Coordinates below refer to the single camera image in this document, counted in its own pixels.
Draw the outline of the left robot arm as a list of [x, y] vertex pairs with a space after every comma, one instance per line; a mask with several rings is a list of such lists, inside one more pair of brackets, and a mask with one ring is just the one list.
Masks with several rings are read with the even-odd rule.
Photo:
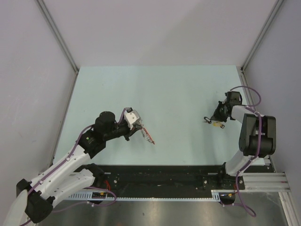
[[123, 109], [118, 121], [114, 113], [102, 112], [94, 124], [81, 131], [73, 148], [57, 163], [29, 181], [21, 179], [16, 185], [16, 194], [27, 192], [24, 213], [29, 217], [23, 224], [43, 221], [58, 203], [83, 188], [101, 187], [103, 171], [95, 164], [87, 165], [75, 178], [70, 175], [99, 154], [107, 141], [119, 137], [128, 141], [142, 129], [140, 120], [138, 112], [131, 107]]

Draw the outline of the red handled keyring holder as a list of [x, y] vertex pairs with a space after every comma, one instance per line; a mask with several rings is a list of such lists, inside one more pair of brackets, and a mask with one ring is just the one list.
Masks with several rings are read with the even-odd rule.
[[146, 141], [148, 141], [149, 143], [155, 145], [155, 141], [152, 139], [151, 135], [149, 134], [149, 132], [145, 128], [142, 120], [138, 121], [138, 125], [141, 127], [140, 130], [141, 130], [141, 134], [142, 134], [143, 138]]

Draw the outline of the black tagged key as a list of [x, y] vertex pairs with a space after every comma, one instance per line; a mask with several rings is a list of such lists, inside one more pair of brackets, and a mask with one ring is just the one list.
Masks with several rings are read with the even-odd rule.
[[208, 124], [211, 124], [211, 123], [212, 123], [211, 119], [208, 118], [208, 117], [206, 117], [206, 116], [204, 117], [204, 120], [205, 120], [205, 122], [208, 123]]

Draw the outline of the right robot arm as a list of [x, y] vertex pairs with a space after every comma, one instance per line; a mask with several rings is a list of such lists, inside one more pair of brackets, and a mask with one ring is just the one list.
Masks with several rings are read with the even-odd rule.
[[206, 120], [209, 124], [218, 123], [222, 129], [227, 120], [241, 123], [238, 151], [224, 163], [224, 173], [217, 177], [217, 184], [222, 189], [228, 189], [234, 183], [233, 177], [240, 176], [251, 164], [276, 150], [276, 118], [243, 105], [242, 95], [237, 91], [228, 91], [225, 96]]

